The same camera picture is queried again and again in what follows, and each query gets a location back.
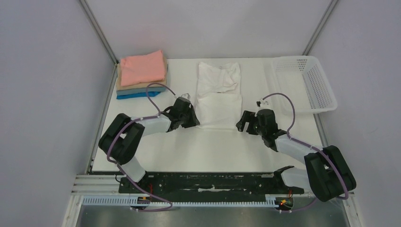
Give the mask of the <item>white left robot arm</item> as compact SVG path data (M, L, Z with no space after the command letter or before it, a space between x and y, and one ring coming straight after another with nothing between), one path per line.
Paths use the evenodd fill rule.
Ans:
M130 187L137 193L148 188L146 170L135 157L141 139L145 136L167 133L200 124L189 99L178 97L172 106L157 115L133 119L124 113L118 114L99 140L98 147L106 159L131 179Z

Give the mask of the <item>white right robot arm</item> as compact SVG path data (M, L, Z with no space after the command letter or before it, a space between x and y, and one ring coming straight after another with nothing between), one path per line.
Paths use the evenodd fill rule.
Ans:
M285 193L291 187L307 189L326 202L356 189L357 182L338 147L320 148L290 138L279 129L273 110L244 111L235 126L238 131L260 136L266 147L305 165L304 170L293 166L278 170L279 177L273 180L277 192Z

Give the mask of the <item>white t shirt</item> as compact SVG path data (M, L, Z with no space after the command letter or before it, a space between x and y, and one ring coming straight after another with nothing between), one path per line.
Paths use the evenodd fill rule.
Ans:
M241 68L238 62L198 64L195 114L201 129L234 130L242 113Z

